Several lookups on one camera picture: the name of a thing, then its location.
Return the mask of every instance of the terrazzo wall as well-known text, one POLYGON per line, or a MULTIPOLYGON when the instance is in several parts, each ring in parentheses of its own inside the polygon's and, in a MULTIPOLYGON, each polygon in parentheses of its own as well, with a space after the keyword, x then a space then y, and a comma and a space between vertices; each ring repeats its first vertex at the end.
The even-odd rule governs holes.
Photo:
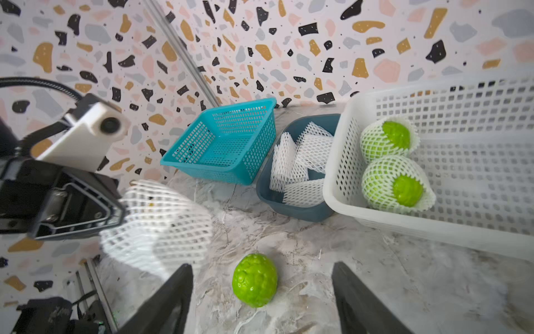
POLYGON ((223 104, 280 106, 534 61, 532 0, 160 0, 223 104))
MULTIPOLYGON (((1 75, 59 81, 118 105, 132 127, 113 144, 99 172, 119 178, 120 190, 139 178, 171 177, 174 169, 160 166, 161 156, 210 105, 140 1, 1 0, 0 5, 1 75)), ((0 118, 18 138, 73 106, 52 90, 0 89, 0 118)), ((37 144, 33 156, 54 140, 37 144)), ((95 238, 43 243, 0 235, 0 313, 3 306, 53 296, 80 260, 98 253, 95 238)))

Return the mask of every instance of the white plastic basket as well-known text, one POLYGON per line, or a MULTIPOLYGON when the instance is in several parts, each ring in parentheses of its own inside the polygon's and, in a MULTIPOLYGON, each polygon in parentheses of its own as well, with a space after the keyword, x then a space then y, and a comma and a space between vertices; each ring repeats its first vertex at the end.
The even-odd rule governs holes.
POLYGON ((337 125, 323 195, 369 227, 534 261, 534 68, 356 95, 337 125), (410 157, 437 197, 411 216, 369 209, 361 191, 360 133, 390 115, 418 128, 410 157))

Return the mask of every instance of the black cable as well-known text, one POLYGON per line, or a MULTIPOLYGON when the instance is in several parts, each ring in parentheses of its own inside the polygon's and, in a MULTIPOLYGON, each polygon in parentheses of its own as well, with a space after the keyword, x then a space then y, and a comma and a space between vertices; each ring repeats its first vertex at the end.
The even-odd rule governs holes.
MULTIPOLYGON (((54 89, 64 94, 67 94, 68 96, 72 97, 76 101, 79 101, 82 99, 82 96, 77 91, 59 82, 55 82, 55 81, 51 81, 47 79, 41 79, 39 77, 29 77, 29 76, 0 77, 0 88, 12 87, 12 86, 45 87, 45 88, 54 89)), ((50 136, 56 135, 68 129, 69 127, 70 126, 67 124, 66 121, 60 120, 47 127, 44 127, 42 129, 32 132, 31 134, 27 135, 26 137, 24 137, 23 139, 19 141, 15 149, 15 155, 22 156, 22 157, 30 157, 30 152, 32 150, 32 147, 35 144, 37 144, 38 142, 50 136)))
POLYGON ((95 294, 97 294, 96 290, 90 291, 84 294, 82 297, 80 297, 80 299, 72 303, 72 306, 76 305, 76 312, 78 313, 78 320, 83 319, 82 310, 80 310, 80 303, 83 302, 87 298, 93 297, 95 294))
POLYGON ((56 135, 62 131, 65 131, 70 126, 67 125, 65 121, 57 121, 56 123, 50 124, 42 129, 32 132, 23 139, 21 139, 15 148, 15 155, 20 157, 30 157, 32 147, 38 142, 56 135))
POLYGON ((37 86, 37 87, 46 87, 58 90, 68 96, 72 97, 76 101, 82 99, 82 96, 72 88, 65 86, 62 83, 50 81, 47 79, 41 79, 38 77, 29 77, 29 76, 9 76, 9 77, 0 77, 0 88, 2 87, 12 87, 12 86, 37 86))

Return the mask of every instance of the metal rod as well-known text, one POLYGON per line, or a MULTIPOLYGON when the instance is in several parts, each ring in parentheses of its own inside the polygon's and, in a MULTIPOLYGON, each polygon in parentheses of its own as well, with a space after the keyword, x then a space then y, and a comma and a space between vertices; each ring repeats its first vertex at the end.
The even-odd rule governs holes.
MULTIPOLYGON (((80 282, 82 284, 83 294, 89 293, 95 290, 95 285, 93 284, 91 274, 87 269, 87 265, 82 264, 78 269, 78 274, 80 276, 80 282)), ((83 313, 87 313, 91 308, 91 305, 98 300, 97 296, 91 296, 85 299, 82 304, 85 305, 86 309, 83 313)))
POLYGON ((102 303, 102 308, 104 309, 104 313, 106 314, 109 329, 111 329, 112 334, 115 334, 117 333, 119 328, 115 322, 115 318, 113 317, 113 313, 111 312, 109 303, 107 302, 106 295, 104 294, 104 289, 102 289, 102 285, 100 284, 100 279, 98 278, 95 261, 93 259, 87 259, 86 263, 87 268, 89 269, 89 274, 91 274, 93 284, 95 285, 95 289, 97 290, 98 299, 100 299, 100 302, 102 303))
POLYGON ((146 8, 152 15, 154 21, 156 21, 163 34, 167 37, 169 44, 172 46, 173 49, 176 50, 176 52, 182 59, 182 62, 184 63, 185 67, 193 76, 193 79, 200 86, 200 90, 204 93, 204 95, 206 95, 208 103, 211 104, 212 107, 218 107, 219 102, 215 98, 215 94, 213 93, 211 87, 208 85, 206 80, 204 80, 202 74, 200 74, 200 72, 198 71, 197 65, 193 61, 193 58, 191 58, 191 55, 189 54, 185 46, 182 44, 182 41, 178 37, 176 30, 174 30, 169 21, 167 21, 165 13, 163 12, 161 6, 158 4, 157 0, 147 0, 144 1, 144 3, 146 8))
MULTIPOLYGON (((85 290, 83 288, 82 277, 80 275, 80 271, 79 270, 76 271, 76 280, 78 281, 78 288, 80 288, 80 297, 81 297, 86 292, 85 292, 85 290)), ((89 306, 87 305, 87 300, 82 301, 80 303, 80 311, 82 311, 82 313, 85 313, 85 312, 87 312, 88 309, 89 309, 89 306)))

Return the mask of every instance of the camera lens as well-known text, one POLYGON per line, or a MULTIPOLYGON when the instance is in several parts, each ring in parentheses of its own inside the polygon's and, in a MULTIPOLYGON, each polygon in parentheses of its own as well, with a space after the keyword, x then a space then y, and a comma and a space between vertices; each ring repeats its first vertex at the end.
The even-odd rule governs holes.
POLYGON ((114 134, 115 132, 119 131, 120 127, 121 121, 114 117, 106 118, 100 124, 100 130, 105 134, 114 134))

